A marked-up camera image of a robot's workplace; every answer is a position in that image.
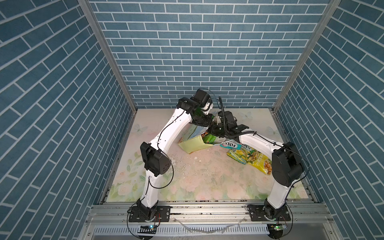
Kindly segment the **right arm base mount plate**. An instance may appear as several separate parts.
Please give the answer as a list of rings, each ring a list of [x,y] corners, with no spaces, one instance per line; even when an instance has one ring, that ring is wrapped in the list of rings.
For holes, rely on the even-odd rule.
[[[252,222],[262,222],[262,221],[290,221],[291,214],[288,210],[286,204],[284,204],[279,209],[274,209],[270,205],[247,205],[246,210],[249,212],[250,218]]]

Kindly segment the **teal Fox's candy bag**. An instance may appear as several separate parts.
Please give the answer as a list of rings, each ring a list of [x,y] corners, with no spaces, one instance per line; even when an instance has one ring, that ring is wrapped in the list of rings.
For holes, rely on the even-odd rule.
[[[222,148],[240,150],[242,145],[235,140],[228,140],[220,144]]]

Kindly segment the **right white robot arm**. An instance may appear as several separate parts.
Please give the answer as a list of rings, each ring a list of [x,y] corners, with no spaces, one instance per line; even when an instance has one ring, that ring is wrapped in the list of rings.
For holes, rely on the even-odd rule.
[[[246,125],[238,125],[230,111],[220,111],[213,117],[208,133],[214,136],[235,140],[264,154],[272,161],[272,190],[264,202],[264,216],[269,221],[278,219],[288,208],[286,199],[294,184],[302,180],[306,167],[303,157],[295,144],[270,140]]]

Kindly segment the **green snack packet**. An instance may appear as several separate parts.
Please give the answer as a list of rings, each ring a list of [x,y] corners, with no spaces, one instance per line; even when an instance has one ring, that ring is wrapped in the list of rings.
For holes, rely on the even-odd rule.
[[[214,136],[212,134],[206,134],[202,137],[202,139],[205,144],[211,144],[211,145],[219,144],[222,142],[221,138]]]

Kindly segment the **green Fox's Spring Tea candy bag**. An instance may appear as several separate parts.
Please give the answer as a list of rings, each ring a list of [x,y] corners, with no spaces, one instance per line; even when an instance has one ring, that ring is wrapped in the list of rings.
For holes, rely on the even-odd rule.
[[[249,159],[251,155],[255,152],[256,150],[252,147],[249,147],[247,145],[240,145],[239,148],[232,148],[228,150],[227,156],[232,158],[233,160],[245,165],[249,162]]]

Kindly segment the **yellow-green snack packet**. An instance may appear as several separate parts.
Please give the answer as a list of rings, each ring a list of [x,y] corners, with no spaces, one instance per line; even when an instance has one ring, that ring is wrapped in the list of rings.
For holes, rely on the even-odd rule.
[[[266,175],[272,173],[272,161],[259,151],[253,151],[248,156],[247,163]]]

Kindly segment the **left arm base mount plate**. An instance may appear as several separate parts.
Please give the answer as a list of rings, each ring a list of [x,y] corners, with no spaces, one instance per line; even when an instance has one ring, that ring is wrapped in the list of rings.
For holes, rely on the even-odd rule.
[[[128,221],[130,223],[144,223],[144,222],[153,222],[155,217],[157,221],[169,222],[171,207],[170,206],[154,206],[152,208],[147,208],[143,206],[133,206],[128,211]]]

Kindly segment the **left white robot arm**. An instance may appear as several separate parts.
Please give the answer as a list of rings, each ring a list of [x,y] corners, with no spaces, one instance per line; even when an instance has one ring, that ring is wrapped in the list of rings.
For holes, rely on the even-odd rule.
[[[144,193],[140,199],[140,207],[152,210],[158,203],[158,190],[156,187],[161,176],[172,165],[167,153],[182,129],[188,124],[209,127],[213,121],[210,110],[213,108],[211,96],[204,90],[197,90],[191,98],[181,98],[176,109],[160,133],[149,143],[143,142],[140,146],[146,182]]]

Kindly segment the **floral paper gift bag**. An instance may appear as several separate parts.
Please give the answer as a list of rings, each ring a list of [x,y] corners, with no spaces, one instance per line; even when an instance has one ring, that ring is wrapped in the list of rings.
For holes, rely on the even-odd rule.
[[[191,154],[199,150],[219,145],[227,140],[226,138],[221,138],[222,142],[219,144],[205,144],[202,137],[206,134],[208,134],[208,128],[196,126],[190,123],[187,125],[186,130],[178,142],[178,145],[184,152]]]

